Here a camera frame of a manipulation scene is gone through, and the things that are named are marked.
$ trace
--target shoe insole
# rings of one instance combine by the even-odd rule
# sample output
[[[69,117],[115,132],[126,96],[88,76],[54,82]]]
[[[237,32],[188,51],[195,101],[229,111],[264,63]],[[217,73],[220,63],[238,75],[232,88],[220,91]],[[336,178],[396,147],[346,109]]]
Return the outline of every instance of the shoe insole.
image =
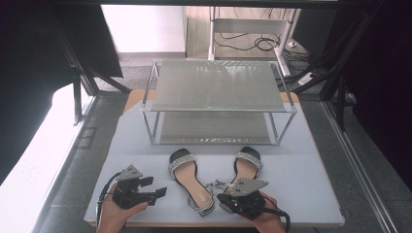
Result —
[[[258,168],[257,166],[255,166],[255,164],[249,162],[248,160],[245,160],[243,158],[238,158],[236,160],[236,167],[237,167],[237,175],[236,177],[233,179],[233,181],[231,183],[236,184],[237,181],[240,178],[248,178],[248,179],[253,179],[257,172],[258,172]],[[230,194],[230,192],[232,191],[231,187],[228,187],[224,193],[225,194]]]
[[[203,209],[210,204],[211,195],[196,179],[195,169],[195,164],[192,161],[180,165],[175,169],[174,173],[179,183],[186,188],[191,198],[193,198],[197,207]]]

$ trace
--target white tabletop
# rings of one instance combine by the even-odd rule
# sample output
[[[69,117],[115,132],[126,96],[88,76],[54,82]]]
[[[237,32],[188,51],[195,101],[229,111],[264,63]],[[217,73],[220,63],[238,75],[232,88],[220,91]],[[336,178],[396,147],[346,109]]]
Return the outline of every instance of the white tabletop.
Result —
[[[343,225],[344,217],[300,104],[297,103],[296,108],[298,112],[281,146],[248,145],[261,155],[263,169],[258,179],[269,182],[262,191],[278,200],[279,208],[290,215],[292,226]],[[116,172],[133,164],[144,177],[154,177],[154,183],[140,188],[141,192],[153,192],[166,186],[167,193],[156,201],[155,206],[130,218],[128,225],[251,226],[243,218],[225,212],[216,195],[216,209],[207,216],[200,216],[188,206],[185,189],[167,171],[170,154],[186,148],[196,158],[197,177],[203,184],[216,179],[231,182],[235,176],[234,157],[244,146],[151,145],[139,103],[119,119],[85,220],[95,223],[96,201],[104,184]],[[215,194],[220,192],[223,192],[222,188],[215,188]]]

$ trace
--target human hand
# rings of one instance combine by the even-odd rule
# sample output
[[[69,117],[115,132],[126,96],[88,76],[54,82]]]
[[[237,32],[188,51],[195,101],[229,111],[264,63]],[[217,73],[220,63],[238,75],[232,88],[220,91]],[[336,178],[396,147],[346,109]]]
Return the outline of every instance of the human hand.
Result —
[[[274,210],[277,209],[277,207],[273,205],[273,204],[275,204],[276,206],[278,205],[275,198],[267,195],[266,193],[262,191],[260,192],[260,194],[263,197],[265,197],[264,198],[265,208],[274,209]],[[279,216],[272,215],[270,213],[262,213],[254,220],[251,220],[251,223],[260,233],[285,233],[285,228],[281,221],[281,218]]]
[[[120,208],[112,199],[113,192],[116,189],[115,183],[110,194],[107,194],[103,200],[102,212],[100,215],[99,226],[97,233],[118,233],[123,228],[126,221],[133,215],[146,210],[149,206],[148,202],[140,203],[128,210]]]

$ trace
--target high-heeled sandal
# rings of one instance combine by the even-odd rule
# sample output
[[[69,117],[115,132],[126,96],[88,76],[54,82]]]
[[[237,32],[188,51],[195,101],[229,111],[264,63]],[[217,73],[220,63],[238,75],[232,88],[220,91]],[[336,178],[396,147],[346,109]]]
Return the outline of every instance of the high-heeled sandal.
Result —
[[[234,164],[235,178],[231,183],[235,185],[240,178],[255,179],[263,168],[263,163],[260,161],[260,154],[250,147],[244,147],[236,155]],[[232,187],[227,187],[224,190],[224,194],[231,194]],[[220,204],[221,207],[232,213],[229,207],[224,204]]]
[[[207,216],[215,209],[212,189],[208,190],[197,179],[197,165],[188,150],[180,149],[170,155],[169,173],[188,192],[188,204],[192,209],[201,216]]]

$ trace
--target person's left hand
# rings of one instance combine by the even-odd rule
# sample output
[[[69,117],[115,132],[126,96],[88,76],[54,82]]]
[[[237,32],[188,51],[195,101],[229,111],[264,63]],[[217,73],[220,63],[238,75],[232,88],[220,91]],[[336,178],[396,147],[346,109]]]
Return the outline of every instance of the person's left hand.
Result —
[[[110,193],[115,191],[117,184],[115,183]],[[118,233],[123,228],[126,221],[133,215],[146,210],[149,206],[148,202],[140,203],[128,210],[120,208],[112,199],[113,194],[107,194],[103,200],[102,212],[100,215],[98,233]]]

